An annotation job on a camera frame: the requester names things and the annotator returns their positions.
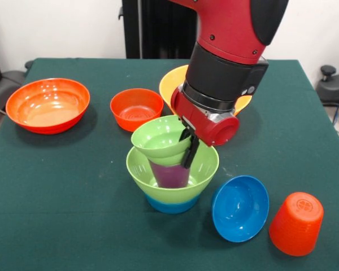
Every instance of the green felt surface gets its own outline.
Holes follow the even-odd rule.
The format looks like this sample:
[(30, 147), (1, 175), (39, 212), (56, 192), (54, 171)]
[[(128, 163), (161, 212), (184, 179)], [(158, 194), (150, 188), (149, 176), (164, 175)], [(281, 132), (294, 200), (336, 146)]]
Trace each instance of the green felt surface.
[[(220, 168), (190, 211), (165, 215), (146, 202), (125, 167), (130, 133), (109, 110), (119, 91), (158, 90), (186, 60), (38, 59), (27, 82), (68, 77), (92, 99), (83, 119), (37, 135), (8, 118), (0, 129), (0, 270), (339, 270), (339, 138), (297, 61), (270, 61), (241, 126), (217, 147)], [(264, 229), (226, 242), (210, 201), (228, 178), (250, 174), (268, 189)], [(285, 197), (315, 195), (325, 216), (315, 251), (274, 248), (268, 227)]]

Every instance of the green bowl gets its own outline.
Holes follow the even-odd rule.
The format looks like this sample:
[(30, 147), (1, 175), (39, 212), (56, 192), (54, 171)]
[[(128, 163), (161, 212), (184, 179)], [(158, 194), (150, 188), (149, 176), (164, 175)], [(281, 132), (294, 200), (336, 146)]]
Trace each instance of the green bowl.
[(170, 166), (181, 163), (190, 138), (179, 142), (185, 129), (177, 116), (165, 116), (141, 125), (131, 137), (133, 146), (158, 165)]
[(190, 169), (187, 187), (168, 189), (158, 187), (147, 157), (133, 147), (127, 155), (127, 170), (140, 189), (149, 197), (162, 203), (176, 204), (192, 200), (210, 183), (219, 167), (215, 148), (200, 142)]

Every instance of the bowl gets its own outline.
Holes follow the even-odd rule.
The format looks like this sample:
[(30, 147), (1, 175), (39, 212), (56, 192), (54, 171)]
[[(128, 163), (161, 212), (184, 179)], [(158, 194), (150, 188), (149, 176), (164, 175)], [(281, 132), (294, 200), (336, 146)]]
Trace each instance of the bowl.
[[(159, 83), (159, 93), (174, 114), (176, 112), (171, 107), (171, 97), (175, 89), (185, 81), (187, 69), (188, 65), (175, 68), (169, 71)], [(251, 99), (251, 95), (239, 97), (235, 104), (234, 115), (239, 114), (251, 102)]]
[(244, 242), (257, 235), (269, 212), (265, 186), (252, 176), (235, 177), (214, 193), (212, 219), (218, 233), (231, 242)]
[(66, 78), (31, 82), (6, 103), (7, 116), (38, 134), (57, 134), (73, 127), (88, 108), (90, 94), (81, 83)]
[(127, 89), (116, 94), (110, 108), (118, 125), (129, 132), (162, 113), (162, 97), (149, 89)]
[(177, 213), (184, 213), (188, 210), (190, 210), (198, 201), (199, 196), (194, 197), (193, 199), (183, 202), (183, 203), (177, 203), (177, 204), (168, 204), (163, 203), (158, 200), (155, 200), (151, 198), (148, 195), (145, 195), (148, 203), (157, 211), (161, 213), (169, 213), (169, 214), (177, 214)]
[(158, 187), (147, 157), (135, 147), (129, 151), (126, 164), (129, 174), (147, 196), (161, 203), (179, 204), (193, 200), (206, 188), (219, 167), (219, 155), (215, 148), (200, 142), (188, 185), (175, 189)]
[(159, 117), (141, 125), (131, 136), (133, 146), (150, 161), (163, 166), (181, 163), (190, 137), (179, 142), (185, 129), (177, 116)]

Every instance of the orange bowl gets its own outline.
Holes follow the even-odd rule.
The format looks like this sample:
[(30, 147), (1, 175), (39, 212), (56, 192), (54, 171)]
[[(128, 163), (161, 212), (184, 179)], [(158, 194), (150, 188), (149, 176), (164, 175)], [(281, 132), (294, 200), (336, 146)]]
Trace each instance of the orange bowl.
[[(187, 68), (188, 65), (184, 65), (169, 71), (165, 76), (163, 76), (159, 83), (159, 93), (174, 114), (176, 114), (176, 112), (171, 108), (171, 97), (175, 89), (185, 81)], [(235, 104), (234, 115), (236, 116), (240, 113), (241, 110), (243, 110), (251, 102), (251, 99), (251, 95), (239, 97)]]
[(73, 127), (88, 108), (90, 94), (65, 78), (38, 80), (22, 86), (6, 103), (7, 116), (38, 134), (57, 134)]
[(159, 117), (163, 106), (162, 97), (149, 89), (124, 90), (115, 95), (110, 103), (118, 125), (129, 132)]

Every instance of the purple cup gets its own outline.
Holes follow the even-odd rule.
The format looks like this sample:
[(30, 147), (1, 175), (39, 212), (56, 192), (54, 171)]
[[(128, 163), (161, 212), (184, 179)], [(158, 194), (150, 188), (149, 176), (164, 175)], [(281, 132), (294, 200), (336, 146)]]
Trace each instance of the purple cup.
[(181, 165), (165, 167), (149, 161), (153, 175), (159, 187), (182, 188), (186, 187), (190, 177), (190, 169)]

